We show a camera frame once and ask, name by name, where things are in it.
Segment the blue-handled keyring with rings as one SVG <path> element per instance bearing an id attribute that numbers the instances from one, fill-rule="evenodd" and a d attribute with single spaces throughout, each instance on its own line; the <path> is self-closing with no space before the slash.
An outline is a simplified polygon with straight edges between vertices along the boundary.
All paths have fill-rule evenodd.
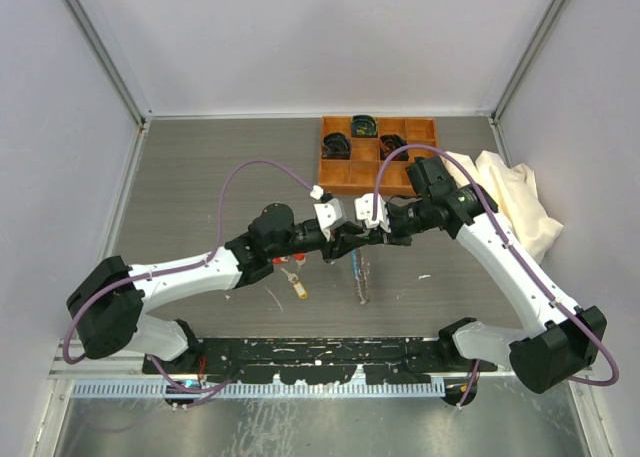
<path id="1" fill-rule="evenodd" d="M 351 261 L 353 274 L 355 279 L 356 295 L 361 305 L 370 302 L 368 291 L 369 266 L 360 249 L 353 250 L 351 253 Z"/>

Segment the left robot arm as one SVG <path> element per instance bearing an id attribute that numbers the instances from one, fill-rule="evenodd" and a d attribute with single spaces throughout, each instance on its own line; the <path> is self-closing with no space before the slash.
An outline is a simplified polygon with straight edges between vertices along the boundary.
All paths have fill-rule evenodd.
<path id="1" fill-rule="evenodd" d="M 132 266 L 119 256 L 104 259 L 67 300 L 83 357 L 98 360 L 127 350 L 191 372 L 203 353 L 195 333 L 185 321 L 161 320 L 151 311 L 252 285 L 269 276 L 280 257 L 319 251 L 333 260 L 367 244 L 363 225 L 346 218 L 338 200 L 315 210 L 315 218 L 297 223 L 289 206 L 270 204 L 245 233 L 202 255 Z"/>

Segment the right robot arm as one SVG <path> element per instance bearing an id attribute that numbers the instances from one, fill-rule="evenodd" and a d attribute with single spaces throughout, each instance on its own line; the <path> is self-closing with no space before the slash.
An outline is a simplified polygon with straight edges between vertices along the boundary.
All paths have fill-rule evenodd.
<path id="1" fill-rule="evenodd" d="M 357 219 L 387 243 L 408 244 L 434 228 L 447 232 L 485 268 L 521 322 L 509 329 L 464 318 L 444 328 L 442 365 L 459 371 L 481 360 L 508 367 L 537 394 L 590 367 L 607 326 L 600 309 L 582 308 L 555 285 L 479 185 L 458 186 L 438 157 L 420 159 L 406 173 L 418 200 L 395 206 L 368 193 L 354 202 Z"/>

